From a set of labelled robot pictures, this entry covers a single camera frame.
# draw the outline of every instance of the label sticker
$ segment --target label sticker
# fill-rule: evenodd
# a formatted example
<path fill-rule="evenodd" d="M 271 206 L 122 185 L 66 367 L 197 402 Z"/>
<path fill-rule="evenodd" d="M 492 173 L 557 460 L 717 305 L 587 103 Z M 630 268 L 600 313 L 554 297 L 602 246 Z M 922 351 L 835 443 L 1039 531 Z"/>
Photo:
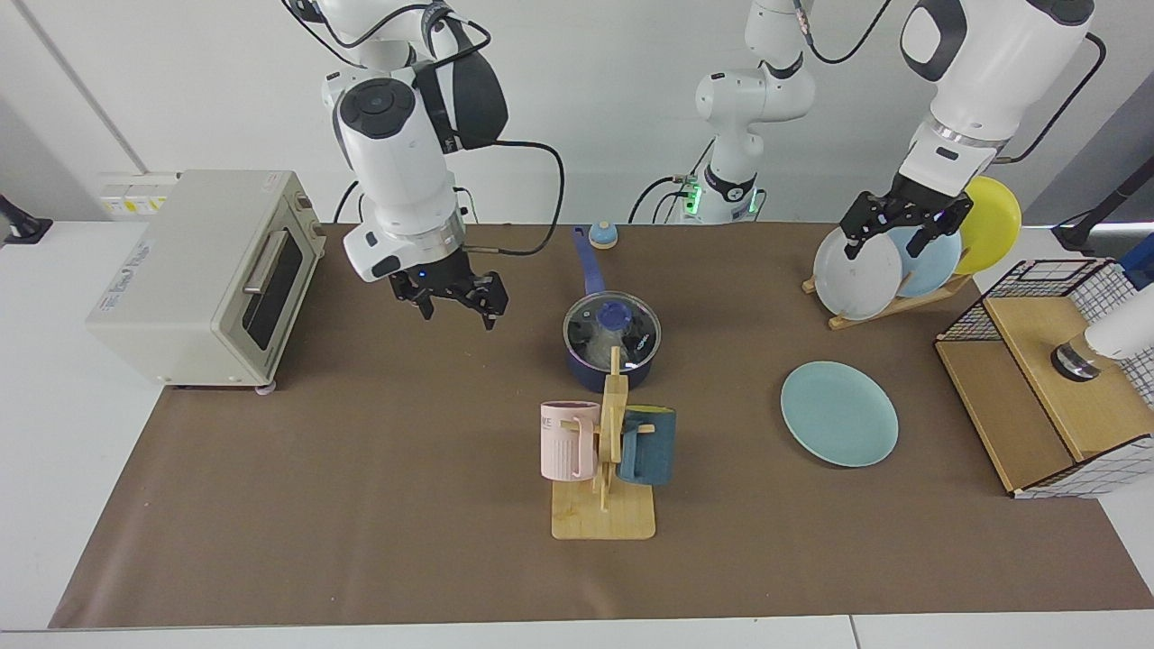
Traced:
<path fill-rule="evenodd" d="M 140 271 L 141 264 L 152 254 L 155 245 L 156 239 L 141 239 L 136 243 L 136 247 L 128 254 L 128 259 L 120 264 L 117 276 L 112 278 L 108 289 L 104 291 L 104 297 L 100 299 L 99 306 L 97 306 L 99 311 L 104 313 L 115 311 L 121 298 L 125 296 L 125 291 L 128 290 L 128 286 L 132 285 L 133 279 L 136 277 L 136 273 Z"/>

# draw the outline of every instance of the dark teal mug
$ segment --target dark teal mug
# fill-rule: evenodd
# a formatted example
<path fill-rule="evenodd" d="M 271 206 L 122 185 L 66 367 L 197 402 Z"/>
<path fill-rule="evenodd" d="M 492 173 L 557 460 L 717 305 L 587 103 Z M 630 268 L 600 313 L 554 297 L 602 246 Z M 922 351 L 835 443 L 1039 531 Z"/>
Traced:
<path fill-rule="evenodd" d="M 645 424 L 651 433 L 640 432 Z M 673 478 L 673 441 L 677 412 L 659 405 L 625 408 L 625 425 L 621 438 L 621 464 L 617 477 L 638 485 L 664 485 Z"/>

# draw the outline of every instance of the yellow plate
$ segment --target yellow plate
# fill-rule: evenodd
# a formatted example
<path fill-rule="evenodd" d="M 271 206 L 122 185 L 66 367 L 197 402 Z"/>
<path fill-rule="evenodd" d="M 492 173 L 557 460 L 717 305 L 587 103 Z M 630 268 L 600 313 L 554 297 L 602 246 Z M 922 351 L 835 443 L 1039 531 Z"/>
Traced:
<path fill-rule="evenodd" d="M 974 209 L 961 223 L 961 261 L 954 270 L 958 275 L 972 275 L 1002 261 L 1021 231 L 1021 207 L 1009 187 L 979 176 L 966 193 Z"/>

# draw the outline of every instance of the pink mug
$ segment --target pink mug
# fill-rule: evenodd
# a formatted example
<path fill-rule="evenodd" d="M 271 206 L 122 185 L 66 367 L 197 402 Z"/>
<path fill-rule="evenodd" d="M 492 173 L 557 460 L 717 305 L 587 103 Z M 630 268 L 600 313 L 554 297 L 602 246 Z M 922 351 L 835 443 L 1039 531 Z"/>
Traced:
<path fill-rule="evenodd" d="M 548 401 L 541 404 L 541 475 L 575 483 L 597 473 L 593 427 L 601 420 L 600 404 L 587 401 Z"/>

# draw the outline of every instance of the saucepan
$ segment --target saucepan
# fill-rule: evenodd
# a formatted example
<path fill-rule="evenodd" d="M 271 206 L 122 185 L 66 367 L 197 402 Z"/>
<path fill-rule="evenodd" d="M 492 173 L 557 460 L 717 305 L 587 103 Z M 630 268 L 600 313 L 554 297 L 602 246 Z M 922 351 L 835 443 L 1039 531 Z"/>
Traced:
<path fill-rule="evenodd" d="M 585 227 L 574 227 L 574 245 L 585 274 L 585 297 L 565 314 L 567 361 L 586 389 L 599 393 L 609 374 L 613 348 L 621 348 L 621 373 L 636 388 L 649 375 L 661 346 L 657 313 L 639 298 L 608 291 Z"/>

